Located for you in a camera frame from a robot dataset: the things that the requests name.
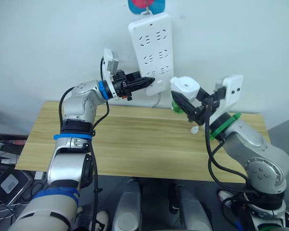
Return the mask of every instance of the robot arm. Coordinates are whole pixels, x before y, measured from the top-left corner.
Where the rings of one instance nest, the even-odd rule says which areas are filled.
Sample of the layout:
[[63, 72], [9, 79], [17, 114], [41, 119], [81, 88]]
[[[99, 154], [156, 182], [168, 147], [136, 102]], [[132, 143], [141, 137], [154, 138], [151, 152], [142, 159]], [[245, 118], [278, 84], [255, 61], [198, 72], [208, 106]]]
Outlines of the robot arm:
[[139, 72], [125, 75], [118, 60], [105, 49], [101, 63], [104, 80], [81, 83], [64, 102], [60, 134], [48, 168], [48, 189], [39, 192], [19, 215], [9, 231], [67, 231], [75, 221], [80, 190], [92, 182], [93, 123], [97, 106], [111, 98], [131, 100], [133, 91], [148, 87], [155, 79], [140, 78]]
[[[245, 193], [255, 230], [259, 224], [268, 221], [285, 226], [283, 201], [286, 190], [286, 175], [289, 172], [289, 156], [281, 149], [267, 142], [255, 129], [227, 111], [234, 105], [241, 89], [242, 76], [230, 76], [216, 84], [212, 95], [204, 91], [192, 78], [182, 77], [172, 80], [172, 97], [187, 114], [190, 122], [205, 124], [206, 109], [212, 100], [210, 112], [211, 135], [223, 142], [226, 153], [238, 161], [246, 171], [247, 189], [254, 190], [258, 197]], [[194, 107], [194, 99], [201, 106]]]

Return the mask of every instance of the floor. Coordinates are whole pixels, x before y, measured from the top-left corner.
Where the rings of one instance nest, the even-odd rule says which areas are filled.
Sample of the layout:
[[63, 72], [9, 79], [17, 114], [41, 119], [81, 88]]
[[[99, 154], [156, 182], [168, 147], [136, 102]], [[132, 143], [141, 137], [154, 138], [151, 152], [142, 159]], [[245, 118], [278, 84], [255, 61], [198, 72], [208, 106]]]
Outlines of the floor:
[[[105, 209], [110, 220], [113, 219], [118, 201], [124, 191], [129, 177], [99, 176], [99, 187], [103, 191], [99, 194], [98, 210]], [[169, 180], [139, 178], [142, 186], [142, 213], [143, 231], [160, 229], [182, 229], [179, 221], [179, 214], [171, 214], [168, 210], [168, 186], [171, 183], [184, 185], [195, 193], [201, 202], [207, 205], [212, 214], [213, 228], [215, 231], [234, 231], [220, 213], [220, 202], [216, 197], [216, 190], [219, 188], [215, 182], [192, 181], [192, 180]], [[93, 185], [83, 189], [79, 206], [84, 207], [84, 213], [77, 219], [76, 226], [87, 227], [92, 218]]]

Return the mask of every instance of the white shoe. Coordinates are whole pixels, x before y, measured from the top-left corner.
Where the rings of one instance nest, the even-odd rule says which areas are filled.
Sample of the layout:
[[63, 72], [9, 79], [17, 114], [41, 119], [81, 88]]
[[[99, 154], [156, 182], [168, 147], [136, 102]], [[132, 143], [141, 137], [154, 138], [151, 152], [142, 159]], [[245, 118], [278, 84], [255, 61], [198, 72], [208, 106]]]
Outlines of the white shoe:
[[[95, 231], [107, 231], [109, 225], [109, 214], [102, 210], [96, 214]], [[89, 225], [89, 231], [91, 231], [92, 221]]]

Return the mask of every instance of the power strip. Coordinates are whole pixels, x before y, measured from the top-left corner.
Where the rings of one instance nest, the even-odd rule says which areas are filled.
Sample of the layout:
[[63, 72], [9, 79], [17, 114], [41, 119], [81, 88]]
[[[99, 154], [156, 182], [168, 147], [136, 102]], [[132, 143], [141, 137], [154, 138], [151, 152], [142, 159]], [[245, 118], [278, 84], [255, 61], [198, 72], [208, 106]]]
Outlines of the power strip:
[[159, 13], [129, 24], [129, 32], [142, 77], [154, 77], [147, 95], [170, 89], [173, 77], [171, 17]]

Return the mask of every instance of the wooden table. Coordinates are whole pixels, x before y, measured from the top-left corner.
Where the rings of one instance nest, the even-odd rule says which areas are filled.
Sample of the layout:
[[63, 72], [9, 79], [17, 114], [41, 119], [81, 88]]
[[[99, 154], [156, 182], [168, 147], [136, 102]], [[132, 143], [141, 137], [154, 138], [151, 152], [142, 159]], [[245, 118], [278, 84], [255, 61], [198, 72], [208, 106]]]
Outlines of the wooden table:
[[[96, 119], [105, 113], [98, 107]], [[242, 114], [241, 118], [267, 140], [263, 117]], [[208, 180], [209, 175], [204, 131], [196, 135], [185, 114], [170, 109], [110, 106], [110, 114], [96, 128], [93, 148], [101, 175]], [[46, 102], [28, 137], [16, 169], [47, 171], [59, 133], [58, 102]], [[217, 145], [212, 141], [212, 148]], [[244, 172], [223, 149], [216, 154], [223, 166]], [[243, 182], [236, 175], [213, 168], [225, 182]]]

